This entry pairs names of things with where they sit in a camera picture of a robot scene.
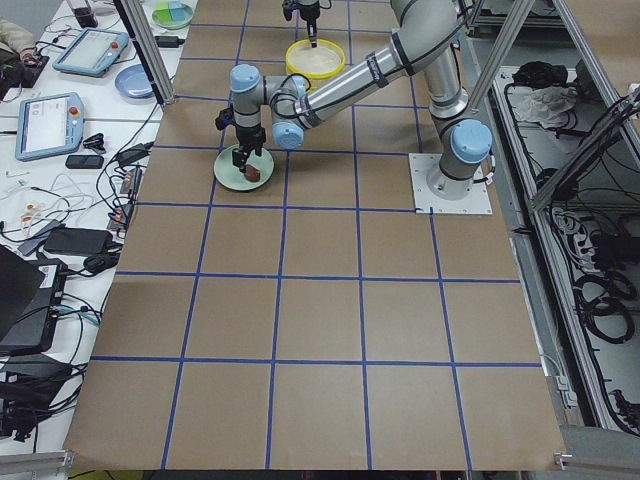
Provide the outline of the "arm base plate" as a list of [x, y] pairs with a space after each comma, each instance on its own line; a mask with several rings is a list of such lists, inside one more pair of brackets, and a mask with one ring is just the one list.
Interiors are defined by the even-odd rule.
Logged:
[[452, 180], [440, 168], [440, 153], [411, 153], [409, 170], [417, 214], [491, 215], [492, 207], [482, 168], [472, 179]]

